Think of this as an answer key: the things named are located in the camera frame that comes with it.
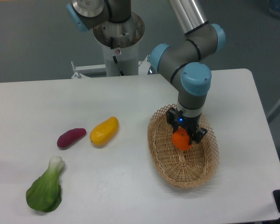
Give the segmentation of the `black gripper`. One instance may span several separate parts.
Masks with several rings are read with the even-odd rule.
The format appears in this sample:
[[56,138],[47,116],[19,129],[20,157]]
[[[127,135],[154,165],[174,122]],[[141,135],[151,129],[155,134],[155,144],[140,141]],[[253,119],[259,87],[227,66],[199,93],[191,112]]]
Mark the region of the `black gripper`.
[[185,112],[173,107],[170,107],[166,112],[167,123],[172,126],[173,133],[175,133],[179,127],[184,128],[189,136],[189,145],[192,145],[193,142],[197,144],[200,143],[208,132],[207,129],[203,127],[199,128],[198,123],[200,117],[201,113],[195,117],[187,117]]

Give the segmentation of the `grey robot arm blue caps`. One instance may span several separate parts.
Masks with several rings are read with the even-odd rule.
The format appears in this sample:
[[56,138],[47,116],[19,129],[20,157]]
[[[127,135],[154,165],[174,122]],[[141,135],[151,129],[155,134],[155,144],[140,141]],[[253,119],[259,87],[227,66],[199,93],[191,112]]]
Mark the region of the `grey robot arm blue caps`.
[[[219,25],[208,22],[197,0],[172,0],[170,5],[185,41],[178,47],[159,44],[148,61],[178,90],[177,107],[167,111],[167,122],[174,132],[183,128],[191,145],[207,133],[198,122],[210,89],[211,71],[201,60],[220,50],[226,36]],[[145,26],[132,12],[129,0],[72,0],[66,8],[81,31],[93,31],[103,49],[107,76],[139,73],[138,43]]]

